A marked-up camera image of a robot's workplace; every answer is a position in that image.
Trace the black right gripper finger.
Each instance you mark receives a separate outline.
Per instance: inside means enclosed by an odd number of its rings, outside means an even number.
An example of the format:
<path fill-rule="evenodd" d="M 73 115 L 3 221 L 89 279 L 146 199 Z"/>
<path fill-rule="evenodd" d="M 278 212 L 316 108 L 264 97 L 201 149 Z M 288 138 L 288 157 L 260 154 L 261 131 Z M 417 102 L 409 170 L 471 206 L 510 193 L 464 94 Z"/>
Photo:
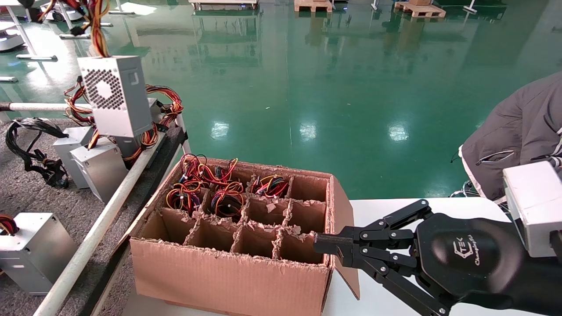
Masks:
<path fill-rule="evenodd" d="M 417 200 L 364 227 L 345 226 L 338 234 L 319 233 L 313 248 L 317 253 L 351 258 L 390 258 L 391 250 L 407 249 L 414 243 L 414 233 L 404 227 L 433 216 L 429 202 Z"/>

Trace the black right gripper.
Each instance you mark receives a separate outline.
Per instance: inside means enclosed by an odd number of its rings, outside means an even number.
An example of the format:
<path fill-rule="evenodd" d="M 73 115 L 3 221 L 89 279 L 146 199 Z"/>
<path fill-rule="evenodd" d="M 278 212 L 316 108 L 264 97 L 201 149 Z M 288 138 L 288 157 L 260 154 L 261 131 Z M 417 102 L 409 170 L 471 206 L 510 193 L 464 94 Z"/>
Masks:
<path fill-rule="evenodd" d="M 531 257 L 514 224 L 437 213 L 415 234 L 420 266 L 414 257 L 377 248 L 340 248 L 340 263 L 364 271 L 421 316 L 447 316 L 447 305 L 456 303 L 562 313 L 560 263 Z"/>

